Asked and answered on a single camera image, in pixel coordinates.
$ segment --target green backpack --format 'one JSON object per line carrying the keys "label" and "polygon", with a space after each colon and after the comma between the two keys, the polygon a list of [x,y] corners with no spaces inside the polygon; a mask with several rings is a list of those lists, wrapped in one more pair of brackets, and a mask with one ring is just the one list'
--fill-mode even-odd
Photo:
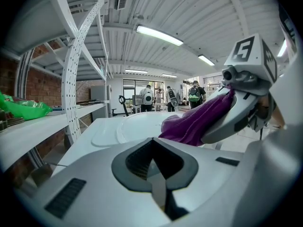
{"label": "green backpack", "polygon": [[188,100],[190,102],[198,102],[201,98],[198,87],[193,86],[188,92]]}

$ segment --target ceiling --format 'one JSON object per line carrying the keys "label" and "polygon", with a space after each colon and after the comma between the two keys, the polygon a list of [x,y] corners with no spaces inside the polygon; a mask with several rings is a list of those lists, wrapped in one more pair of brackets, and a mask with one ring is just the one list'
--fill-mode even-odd
{"label": "ceiling", "polygon": [[[67,1],[76,24],[94,2]],[[101,9],[109,77],[126,75],[125,69],[147,70],[144,75],[159,78],[164,77],[163,73],[180,79],[201,76],[221,69],[234,43],[244,37],[260,33],[273,54],[277,54],[284,40],[276,0],[126,0],[124,9],[116,10],[115,6],[116,0],[106,0]],[[135,31],[138,24],[173,35],[184,44],[175,46],[138,34]],[[64,31],[54,34],[62,45],[68,44]],[[96,20],[84,43],[93,57],[104,57]],[[64,60],[66,51],[61,48],[56,53]],[[201,54],[216,65],[212,67],[198,59]],[[62,66],[51,53],[36,58],[35,63],[61,74]],[[80,58],[77,75],[79,79],[86,75],[98,77],[84,58]]]}

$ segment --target backpack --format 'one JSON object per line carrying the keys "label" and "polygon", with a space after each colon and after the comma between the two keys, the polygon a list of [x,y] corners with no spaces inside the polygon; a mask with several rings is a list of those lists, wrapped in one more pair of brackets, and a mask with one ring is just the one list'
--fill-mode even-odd
{"label": "backpack", "polygon": [[198,102],[201,99],[201,95],[198,87],[193,86],[188,92],[188,100],[190,102]]}
{"label": "backpack", "polygon": [[152,94],[150,92],[143,92],[142,104],[143,105],[152,105]]}
{"label": "backpack", "polygon": [[171,89],[171,88],[169,89],[169,98],[170,98],[171,105],[173,105],[173,107],[177,107],[179,103],[174,94],[173,89]]}

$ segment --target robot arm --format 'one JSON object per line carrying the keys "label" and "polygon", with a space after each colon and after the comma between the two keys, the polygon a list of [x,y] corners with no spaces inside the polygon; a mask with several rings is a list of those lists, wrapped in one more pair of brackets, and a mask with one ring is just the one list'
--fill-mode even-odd
{"label": "robot arm", "polygon": [[[259,34],[235,43],[222,70],[221,86],[209,97],[227,94],[230,86],[235,90],[232,108],[203,136],[203,143],[223,140],[246,126],[258,132],[271,118],[275,102],[269,93],[277,79],[276,60]],[[268,113],[258,110],[258,101],[268,96]]]}

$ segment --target metal shelving unit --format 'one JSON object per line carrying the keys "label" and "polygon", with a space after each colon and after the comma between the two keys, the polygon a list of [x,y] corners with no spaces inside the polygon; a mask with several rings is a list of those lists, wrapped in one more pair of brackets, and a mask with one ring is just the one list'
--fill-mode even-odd
{"label": "metal shelving unit", "polygon": [[[89,6],[86,5],[86,9],[82,12],[72,14],[71,4],[89,4]],[[2,170],[7,170],[21,156],[63,128],[66,129],[70,143],[73,144],[81,134],[79,118],[106,105],[103,103],[76,108],[76,80],[79,62],[90,66],[95,77],[104,80],[106,84],[108,52],[101,22],[101,15],[106,13],[108,13],[108,2],[105,3],[105,0],[28,0],[23,6],[11,28],[4,50],[2,49],[1,52],[5,51],[7,56],[19,60],[19,68],[23,68],[23,66],[27,66],[23,65],[24,55],[36,46],[44,44],[49,53],[46,56],[35,58],[33,61],[29,60],[27,64],[62,78],[64,113],[30,120],[9,127],[0,133]],[[106,62],[103,68],[95,62],[84,44],[93,21],[97,24],[103,61]],[[60,39],[62,36],[68,38],[67,44]],[[47,43],[53,39],[61,41],[60,44],[63,47],[53,50]],[[43,66],[43,60],[53,60],[55,65],[47,68]],[[86,76],[89,79],[91,76],[91,73],[79,74],[82,79]]]}

